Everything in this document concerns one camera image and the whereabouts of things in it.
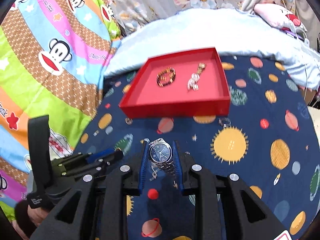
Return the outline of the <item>person's left hand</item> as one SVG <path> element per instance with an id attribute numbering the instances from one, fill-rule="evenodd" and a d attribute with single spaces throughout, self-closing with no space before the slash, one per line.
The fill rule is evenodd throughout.
<path id="1" fill-rule="evenodd" d="M 41 207 L 32 209 L 26 200 L 20 201 L 14 208 L 15 219 L 12 226 L 22 239 L 29 239 L 37 227 L 47 217 L 48 210 Z"/>

